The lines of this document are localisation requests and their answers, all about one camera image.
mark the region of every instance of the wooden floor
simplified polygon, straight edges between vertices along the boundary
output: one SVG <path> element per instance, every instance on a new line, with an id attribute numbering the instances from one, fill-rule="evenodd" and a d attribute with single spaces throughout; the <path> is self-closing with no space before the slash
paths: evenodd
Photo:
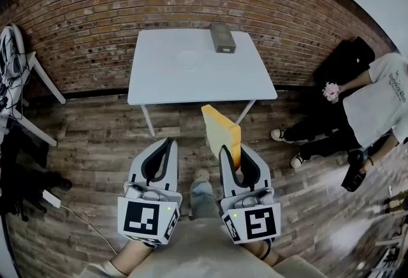
<path id="1" fill-rule="evenodd" d="M 399 146 L 355 193 L 340 185 L 347 163 L 344 154 L 317 157 L 298 170 L 289 167 L 297 146 L 277 143 L 269 131 L 302 118 L 290 109 L 306 97 L 299 92 L 280 92 L 273 103 L 256 103 L 241 123 L 242 140 L 268 163 L 272 186 L 282 204 L 282 236 L 276 249 L 285 256 L 299 254 L 328 277 L 362 277 L 380 256 L 374 248 L 399 216 L 373 217 L 371 205 L 386 196 L 388 185 L 400 185 L 406 177 L 407 155 Z M 205 140 L 200 106 L 150 106 L 157 137 L 149 135 L 139 107 L 130 107 L 127 96 L 68 100 L 66 105 L 31 105 L 25 114 L 41 129 L 58 139 L 50 149 L 48 167 L 73 181 L 62 193 L 62 204 L 91 222 L 119 250 L 126 242 L 117 232 L 117 197 L 123 194 L 132 159 L 152 142 L 171 136 L 179 146 L 183 194 L 182 214 L 189 211 L 188 188 L 194 171 L 208 168 L 218 198 L 221 197 L 217 160 Z M 215 107 L 233 121 L 245 103 L 219 103 Z M 44 215 L 27 204 L 30 220 L 8 216 L 11 242 L 25 277 L 72 277 L 88 262 L 113 256 L 105 241 L 63 208 L 47 205 Z M 356 267 L 364 261 L 362 270 Z"/>

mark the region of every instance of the black pants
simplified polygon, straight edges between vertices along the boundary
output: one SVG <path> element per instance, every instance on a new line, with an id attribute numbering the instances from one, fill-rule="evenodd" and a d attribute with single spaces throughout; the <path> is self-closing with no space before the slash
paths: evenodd
<path id="1" fill-rule="evenodd" d="M 328 107 L 328 109 L 327 112 L 309 117 L 285 130 L 285 140 L 302 141 L 312 140 L 316 135 L 339 129 L 327 138 L 302 145 L 300 147 L 300 156 L 304 160 L 309 160 L 314 155 L 327 157 L 338 151 L 361 147 L 347 121 L 342 102 L 338 102 Z"/>
<path id="2" fill-rule="evenodd" d="M 11 131 L 4 136 L 1 144 L 1 164 L 3 168 L 15 164 L 20 149 L 36 163 L 44 167 L 46 156 L 44 152 L 18 126 L 13 126 Z"/>

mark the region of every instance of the yellow sponge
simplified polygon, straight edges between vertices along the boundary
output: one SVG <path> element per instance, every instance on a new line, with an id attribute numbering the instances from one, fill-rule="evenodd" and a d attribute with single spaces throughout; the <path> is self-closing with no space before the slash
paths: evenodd
<path id="1" fill-rule="evenodd" d="M 225 145 L 231 153 L 235 169 L 238 169 L 241 163 L 241 127 L 210 105 L 203 106 L 201 111 L 212 153 L 218 159 L 219 151 Z"/>

